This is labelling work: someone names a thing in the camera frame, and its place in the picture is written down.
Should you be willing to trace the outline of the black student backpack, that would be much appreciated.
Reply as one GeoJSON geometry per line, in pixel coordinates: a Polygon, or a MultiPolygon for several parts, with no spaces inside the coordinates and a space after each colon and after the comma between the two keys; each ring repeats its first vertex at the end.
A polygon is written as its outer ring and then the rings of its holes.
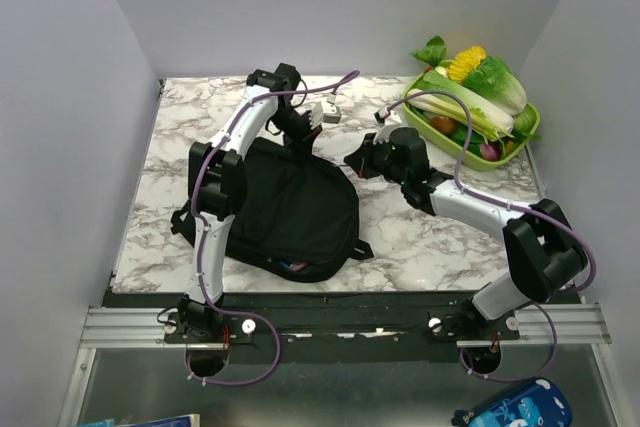
{"type": "Polygon", "coordinates": [[[261,137],[244,165],[247,196],[231,225],[228,257],[298,283],[327,280],[348,259],[373,258],[359,237],[358,195],[338,166],[261,137]],[[280,260],[311,266],[285,272],[280,260]]]}

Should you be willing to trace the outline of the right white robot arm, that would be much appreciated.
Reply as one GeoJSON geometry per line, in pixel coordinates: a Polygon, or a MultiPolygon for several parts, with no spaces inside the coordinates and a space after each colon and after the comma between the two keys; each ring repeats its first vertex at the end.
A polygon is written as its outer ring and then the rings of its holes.
{"type": "Polygon", "coordinates": [[[507,273],[442,320],[446,335],[483,338],[497,319],[530,302],[547,301],[587,265],[587,255],[557,203],[511,203],[460,188],[453,176],[430,165],[426,145],[413,128],[396,128],[384,141],[369,133],[344,162],[361,178],[382,176],[398,184],[411,207],[462,222],[503,243],[507,273]]]}

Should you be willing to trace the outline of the pink pencil case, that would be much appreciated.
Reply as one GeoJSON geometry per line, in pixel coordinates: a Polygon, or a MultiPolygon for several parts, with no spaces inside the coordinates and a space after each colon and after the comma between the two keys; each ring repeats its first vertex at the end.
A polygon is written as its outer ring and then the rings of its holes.
{"type": "Polygon", "coordinates": [[[311,266],[308,262],[290,262],[280,260],[277,262],[277,266],[285,272],[300,272],[311,266]]]}

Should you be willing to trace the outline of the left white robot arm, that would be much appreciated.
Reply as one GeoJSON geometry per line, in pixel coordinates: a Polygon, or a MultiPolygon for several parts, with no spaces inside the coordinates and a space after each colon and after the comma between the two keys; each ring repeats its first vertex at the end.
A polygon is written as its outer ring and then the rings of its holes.
{"type": "Polygon", "coordinates": [[[291,103],[300,83],[301,74],[285,63],[273,73],[250,74],[240,106],[204,149],[190,195],[195,221],[191,280],[178,304],[185,333],[201,342],[224,331],[226,314],[218,306],[224,259],[232,222],[247,196],[244,158],[249,148],[260,130],[272,123],[283,133],[286,147],[309,155],[321,131],[311,125],[309,113],[298,113],[291,103]]]}

